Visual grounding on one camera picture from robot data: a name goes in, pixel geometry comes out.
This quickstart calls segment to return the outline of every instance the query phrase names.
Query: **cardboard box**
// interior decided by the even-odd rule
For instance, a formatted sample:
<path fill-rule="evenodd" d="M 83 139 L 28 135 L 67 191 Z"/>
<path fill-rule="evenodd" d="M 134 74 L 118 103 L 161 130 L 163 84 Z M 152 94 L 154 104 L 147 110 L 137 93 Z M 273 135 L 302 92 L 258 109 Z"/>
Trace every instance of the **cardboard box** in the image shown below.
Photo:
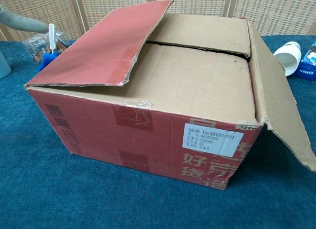
<path fill-rule="evenodd" d="M 70 153 L 224 190 L 266 124 L 316 158 L 284 70 L 242 19 L 108 14 L 25 88 Z"/>
<path fill-rule="evenodd" d="M 310 81 L 314 81 L 316 79 L 316 40 L 302 58 L 294 74 Z"/>

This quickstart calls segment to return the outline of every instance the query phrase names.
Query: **red box flap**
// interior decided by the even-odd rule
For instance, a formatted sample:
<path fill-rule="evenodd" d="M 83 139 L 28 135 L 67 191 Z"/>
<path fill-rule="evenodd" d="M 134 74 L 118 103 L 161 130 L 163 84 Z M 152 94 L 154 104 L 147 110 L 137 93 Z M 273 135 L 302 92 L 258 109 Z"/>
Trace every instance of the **red box flap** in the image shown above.
<path fill-rule="evenodd" d="M 113 10 L 27 85 L 123 86 L 171 3 L 160 0 Z"/>

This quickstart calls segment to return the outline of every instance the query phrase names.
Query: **red printed box side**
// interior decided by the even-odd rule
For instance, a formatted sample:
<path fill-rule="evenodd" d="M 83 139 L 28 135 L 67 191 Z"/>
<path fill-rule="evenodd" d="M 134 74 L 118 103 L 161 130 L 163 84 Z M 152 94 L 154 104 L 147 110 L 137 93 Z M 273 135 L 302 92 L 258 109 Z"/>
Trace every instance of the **red printed box side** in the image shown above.
<path fill-rule="evenodd" d="M 224 190 L 261 128 L 29 90 L 67 149 L 81 156 Z M 233 157 L 183 148 L 185 124 L 243 133 Z"/>

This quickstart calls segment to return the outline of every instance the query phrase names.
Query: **white paper cup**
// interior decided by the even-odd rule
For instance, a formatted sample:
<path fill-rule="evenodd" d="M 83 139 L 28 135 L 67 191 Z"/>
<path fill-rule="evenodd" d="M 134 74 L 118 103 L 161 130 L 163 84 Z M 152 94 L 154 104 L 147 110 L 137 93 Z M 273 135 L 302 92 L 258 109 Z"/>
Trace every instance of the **white paper cup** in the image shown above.
<path fill-rule="evenodd" d="M 0 78 L 7 76 L 9 73 L 11 73 L 11 68 L 0 51 Z"/>
<path fill-rule="evenodd" d="M 290 41 L 273 54 L 285 69 L 285 76 L 293 74 L 300 64 L 302 53 L 299 43 Z"/>

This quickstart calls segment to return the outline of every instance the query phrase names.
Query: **box flap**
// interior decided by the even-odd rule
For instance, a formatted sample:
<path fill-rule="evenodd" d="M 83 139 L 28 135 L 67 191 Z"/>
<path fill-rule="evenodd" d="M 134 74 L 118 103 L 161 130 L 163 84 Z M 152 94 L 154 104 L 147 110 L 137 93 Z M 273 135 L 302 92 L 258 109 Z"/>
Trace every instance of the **box flap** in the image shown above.
<path fill-rule="evenodd" d="M 148 42 L 250 57 L 248 25 L 243 19 L 166 13 Z"/>
<path fill-rule="evenodd" d="M 109 13 L 26 85 L 122 86 L 171 0 Z"/>
<path fill-rule="evenodd" d="M 250 22 L 251 60 L 249 67 L 253 82 L 258 121 L 265 123 L 294 153 L 296 158 L 316 171 L 316 157 L 296 101 L 281 64 L 275 59 Z"/>

